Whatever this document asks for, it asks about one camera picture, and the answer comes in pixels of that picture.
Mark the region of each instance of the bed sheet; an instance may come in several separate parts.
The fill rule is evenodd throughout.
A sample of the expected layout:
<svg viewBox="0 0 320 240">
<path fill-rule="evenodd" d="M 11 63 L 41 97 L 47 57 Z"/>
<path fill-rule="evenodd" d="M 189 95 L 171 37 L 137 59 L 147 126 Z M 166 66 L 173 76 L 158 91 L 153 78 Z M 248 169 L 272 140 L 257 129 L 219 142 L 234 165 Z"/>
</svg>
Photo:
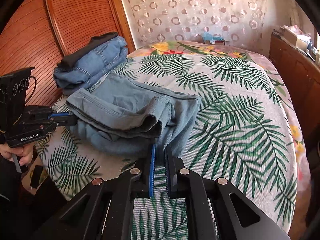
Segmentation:
<svg viewBox="0 0 320 240">
<path fill-rule="evenodd" d="M 197 122 L 181 156 L 186 167 L 209 179 L 226 177 L 288 232 L 297 191 L 293 139 L 298 137 L 292 138 L 285 100 L 272 84 L 279 81 L 278 76 L 272 72 L 276 77 L 268 79 L 266 71 L 271 70 L 266 66 L 258 55 L 232 47 L 162 42 L 138 49 L 113 72 L 149 85 L 200 94 Z M 53 108 L 68 111 L 65 100 L 61 97 Z M 135 161 L 99 152 L 65 127 L 57 127 L 36 148 L 66 198 L 95 177 L 117 177 Z M 164 168 L 157 167 L 155 197 L 135 201 L 132 239 L 186 239 L 184 207 L 182 199 L 167 199 Z"/>
</svg>

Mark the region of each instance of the hand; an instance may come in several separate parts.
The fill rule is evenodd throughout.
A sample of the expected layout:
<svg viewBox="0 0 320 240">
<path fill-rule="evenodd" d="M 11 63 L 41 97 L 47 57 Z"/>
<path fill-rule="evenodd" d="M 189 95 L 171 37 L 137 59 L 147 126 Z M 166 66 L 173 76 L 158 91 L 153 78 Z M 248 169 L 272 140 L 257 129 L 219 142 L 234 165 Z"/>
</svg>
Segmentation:
<svg viewBox="0 0 320 240">
<path fill-rule="evenodd" d="M 25 144 L 23 147 L 10 148 L 7 143 L 0 144 L 0 154 L 6 160 L 13 162 L 12 154 L 21 157 L 20 166 L 29 164 L 32 161 L 34 143 Z"/>
</svg>

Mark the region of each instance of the bolt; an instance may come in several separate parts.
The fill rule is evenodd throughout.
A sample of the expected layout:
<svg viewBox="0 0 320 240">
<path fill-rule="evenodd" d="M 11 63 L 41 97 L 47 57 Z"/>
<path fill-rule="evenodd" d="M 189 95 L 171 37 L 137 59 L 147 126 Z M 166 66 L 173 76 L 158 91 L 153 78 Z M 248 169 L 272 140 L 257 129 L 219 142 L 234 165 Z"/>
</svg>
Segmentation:
<svg viewBox="0 0 320 240">
<path fill-rule="evenodd" d="M 181 174 L 183 174 L 183 175 L 188 175 L 188 174 L 190 173 L 190 171 L 189 171 L 188 169 L 186 169 L 186 168 L 180 169 L 179 172 L 180 172 Z"/>
<path fill-rule="evenodd" d="M 102 179 L 100 179 L 100 178 L 95 178 L 92 181 L 92 184 L 95 185 L 95 186 L 99 186 L 101 183 L 102 183 Z"/>
<path fill-rule="evenodd" d="M 133 175 L 137 175 L 140 173 L 140 170 L 138 168 L 133 168 L 130 170 L 130 173 L 133 174 Z"/>
<path fill-rule="evenodd" d="M 228 181 L 226 178 L 219 178 L 218 183 L 221 185 L 226 185 L 228 183 Z"/>
</svg>

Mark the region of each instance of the folded clothing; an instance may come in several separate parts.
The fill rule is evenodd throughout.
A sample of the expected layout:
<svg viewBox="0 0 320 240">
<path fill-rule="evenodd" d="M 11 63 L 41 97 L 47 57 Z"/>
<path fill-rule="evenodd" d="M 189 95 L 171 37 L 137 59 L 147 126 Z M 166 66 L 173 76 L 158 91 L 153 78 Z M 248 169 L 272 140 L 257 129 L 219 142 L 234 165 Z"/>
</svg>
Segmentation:
<svg viewBox="0 0 320 240">
<path fill-rule="evenodd" d="M 117 32 L 105 33 L 100 36 L 91 37 L 88 45 L 78 49 L 76 52 L 71 53 L 63 57 L 60 63 L 58 63 L 58 67 L 71 69 L 76 62 L 81 59 L 84 55 L 88 54 L 91 50 L 95 49 L 96 47 L 100 46 L 101 44 L 110 41 L 111 39 L 118 36 Z"/>
<path fill-rule="evenodd" d="M 110 155 L 143 156 L 156 143 L 163 163 L 164 148 L 183 152 L 195 124 L 201 97 L 142 84 L 115 73 L 90 94 L 79 89 L 67 99 L 79 120 L 70 131 Z"/>
<path fill-rule="evenodd" d="M 117 36 L 84 55 L 72 68 L 57 66 L 53 79 L 65 95 L 71 95 L 80 88 L 87 89 L 104 74 L 123 63 L 128 49 L 124 38 Z"/>
</svg>

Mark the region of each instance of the wooden door frame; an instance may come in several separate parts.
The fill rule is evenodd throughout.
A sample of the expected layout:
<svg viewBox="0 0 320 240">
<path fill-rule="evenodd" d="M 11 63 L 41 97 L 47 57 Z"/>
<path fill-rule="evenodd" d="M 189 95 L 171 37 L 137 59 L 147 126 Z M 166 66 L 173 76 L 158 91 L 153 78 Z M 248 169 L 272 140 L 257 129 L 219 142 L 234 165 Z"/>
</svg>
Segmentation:
<svg viewBox="0 0 320 240">
<path fill-rule="evenodd" d="M 128 51 L 132 53 L 136 50 L 127 17 L 124 12 L 122 0 L 108 0 L 111 8 L 113 18 L 115 19 L 119 35 L 125 38 L 128 44 Z"/>
</svg>

